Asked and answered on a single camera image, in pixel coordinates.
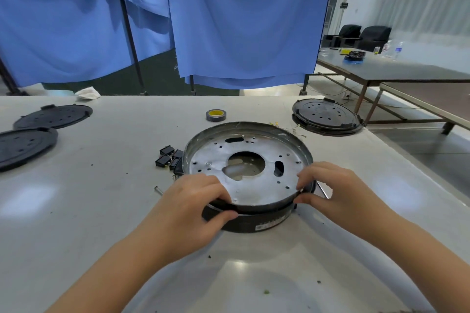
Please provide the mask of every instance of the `white curtain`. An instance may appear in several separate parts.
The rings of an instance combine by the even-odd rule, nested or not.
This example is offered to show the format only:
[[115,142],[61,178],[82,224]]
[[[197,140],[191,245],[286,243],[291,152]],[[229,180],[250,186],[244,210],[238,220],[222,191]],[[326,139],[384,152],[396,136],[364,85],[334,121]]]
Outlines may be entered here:
[[374,25],[397,41],[470,47],[470,0],[380,0]]

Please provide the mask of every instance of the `circular center hole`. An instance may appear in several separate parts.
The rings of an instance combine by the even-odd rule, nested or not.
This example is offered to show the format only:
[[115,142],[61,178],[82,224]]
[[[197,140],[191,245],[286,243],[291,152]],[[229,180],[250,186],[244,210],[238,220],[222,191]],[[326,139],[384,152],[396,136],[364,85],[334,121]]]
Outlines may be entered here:
[[243,151],[230,156],[227,166],[222,168],[222,172],[231,179],[242,180],[243,177],[260,174],[265,166],[265,161],[257,153]]

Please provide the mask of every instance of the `dark green floor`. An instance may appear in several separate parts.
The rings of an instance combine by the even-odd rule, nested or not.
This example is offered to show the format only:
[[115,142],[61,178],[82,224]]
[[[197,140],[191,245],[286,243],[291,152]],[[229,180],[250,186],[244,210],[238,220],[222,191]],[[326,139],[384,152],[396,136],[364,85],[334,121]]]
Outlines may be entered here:
[[[191,89],[179,77],[176,66],[176,53],[168,52],[149,57],[139,62],[145,88],[150,96],[189,96]],[[126,67],[107,76],[73,83],[43,83],[45,89],[71,90],[77,92],[86,87],[94,87],[103,96],[133,96],[141,92],[134,66]],[[198,96],[238,96],[239,91],[195,85]]]

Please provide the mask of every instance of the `person's left hand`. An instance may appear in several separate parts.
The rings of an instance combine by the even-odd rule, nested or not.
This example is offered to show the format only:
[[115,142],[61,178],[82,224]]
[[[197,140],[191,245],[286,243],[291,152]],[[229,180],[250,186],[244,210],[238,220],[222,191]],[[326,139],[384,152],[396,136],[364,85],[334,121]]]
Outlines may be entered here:
[[179,260],[203,248],[238,216],[237,212],[224,211],[206,222],[201,213],[216,198],[232,202],[216,176],[184,175],[168,188],[130,236],[147,250],[145,257],[155,261],[152,265],[165,266]]

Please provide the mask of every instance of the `roll of tape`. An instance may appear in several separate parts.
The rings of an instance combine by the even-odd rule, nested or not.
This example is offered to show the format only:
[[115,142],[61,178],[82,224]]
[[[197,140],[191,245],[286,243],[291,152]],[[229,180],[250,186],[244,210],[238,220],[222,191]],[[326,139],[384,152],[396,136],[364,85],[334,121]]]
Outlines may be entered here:
[[227,119],[227,113],[222,109],[211,109],[206,112],[206,119],[208,121],[224,121]]

